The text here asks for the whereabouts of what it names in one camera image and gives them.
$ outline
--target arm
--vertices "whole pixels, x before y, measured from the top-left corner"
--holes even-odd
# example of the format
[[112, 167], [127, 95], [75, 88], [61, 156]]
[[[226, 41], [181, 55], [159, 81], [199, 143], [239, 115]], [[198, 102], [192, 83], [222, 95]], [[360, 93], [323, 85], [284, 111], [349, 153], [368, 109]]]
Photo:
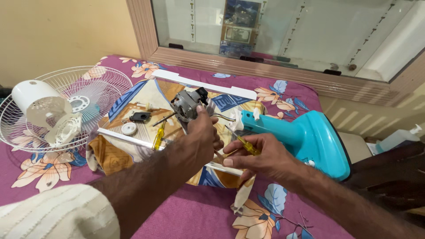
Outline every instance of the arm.
[[250, 178], [262, 172], [288, 190], [302, 195], [322, 208], [356, 238], [423, 238], [425, 230], [395, 218], [357, 193], [294, 158], [272, 134], [245, 136], [260, 149], [260, 156], [248, 156], [240, 141], [223, 150], [224, 166], [247, 168], [241, 176]]
[[118, 217], [121, 238], [130, 238], [157, 207], [223, 147], [206, 110], [188, 125], [189, 134], [131, 168], [104, 177], [91, 185], [103, 193]]

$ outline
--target yellow screwdriver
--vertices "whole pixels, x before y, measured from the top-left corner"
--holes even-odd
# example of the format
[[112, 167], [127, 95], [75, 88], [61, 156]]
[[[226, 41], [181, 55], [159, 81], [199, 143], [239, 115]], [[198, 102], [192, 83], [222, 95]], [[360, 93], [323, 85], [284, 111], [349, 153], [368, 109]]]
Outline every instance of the yellow screwdriver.
[[254, 148], [254, 146], [250, 143], [250, 142], [248, 142], [248, 141], [246, 141], [246, 140], [244, 140], [244, 139], [242, 139], [242, 137], [241, 136], [239, 136], [239, 135], [237, 135], [235, 132], [233, 132], [233, 130], [231, 130], [227, 125], [225, 125], [225, 127], [228, 129], [228, 130], [230, 130], [230, 132], [232, 132], [232, 134], [233, 135], [235, 135], [237, 138], [238, 138], [238, 140], [239, 141], [241, 141], [242, 142], [242, 144], [244, 145], [244, 148], [250, 153], [250, 154], [252, 154], [252, 155], [254, 155], [254, 156], [257, 156], [257, 155], [260, 155], [261, 154], [261, 152], [258, 150], [258, 149], [256, 149], [256, 148]]
[[156, 133], [155, 140], [153, 141], [153, 144], [152, 144], [152, 149], [154, 150], [158, 150], [161, 144], [161, 139], [164, 136], [165, 122], [167, 121], [165, 120], [162, 122], [161, 126], [158, 129], [158, 132]]

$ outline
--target motor shaft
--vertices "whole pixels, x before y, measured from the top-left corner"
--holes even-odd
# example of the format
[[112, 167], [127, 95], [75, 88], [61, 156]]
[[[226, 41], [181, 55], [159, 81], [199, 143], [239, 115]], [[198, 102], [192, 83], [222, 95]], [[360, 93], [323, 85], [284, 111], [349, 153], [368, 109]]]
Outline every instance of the motor shaft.
[[174, 111], [173, 113], [171, 113], [171, 114], [167, 115], [166, 117], [162, 118], [160, 121], [158, 121], [158, 122], [154, 123], [154, 124], [152, 125], [152, 127], [157, 126], [158, 124], [160, 124], [160, 123], [162, 123], [163, 121], [165, 121], [165, 120], [169, 119], [170, 117], [174, 116], [175, 114], [177, 114], [177, 111]]

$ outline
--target white sleeve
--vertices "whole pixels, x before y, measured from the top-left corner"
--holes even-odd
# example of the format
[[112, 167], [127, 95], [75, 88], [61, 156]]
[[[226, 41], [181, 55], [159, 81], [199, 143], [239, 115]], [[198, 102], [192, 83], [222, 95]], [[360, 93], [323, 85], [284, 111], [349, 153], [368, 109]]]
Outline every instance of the white sleeve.
[[0, 237], [119, 239], [119, 224], [101, 192], [76, 184], [0, 207]]

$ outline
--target glass shelf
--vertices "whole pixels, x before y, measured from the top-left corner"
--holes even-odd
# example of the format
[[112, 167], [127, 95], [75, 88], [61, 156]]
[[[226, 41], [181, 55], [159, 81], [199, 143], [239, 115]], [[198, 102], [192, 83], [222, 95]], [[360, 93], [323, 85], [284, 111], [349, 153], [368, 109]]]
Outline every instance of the glass shelf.
[[[425, 14], [424, 4], [407, 0], [152, 3], [160, 46], [173, 43], [189, 51], [379, 81], [389, 81], [422, 49], [403, 41], [425, 26], [411, 11], [421, 7]], [[400, 60], [388, 60], [394, 54]]]

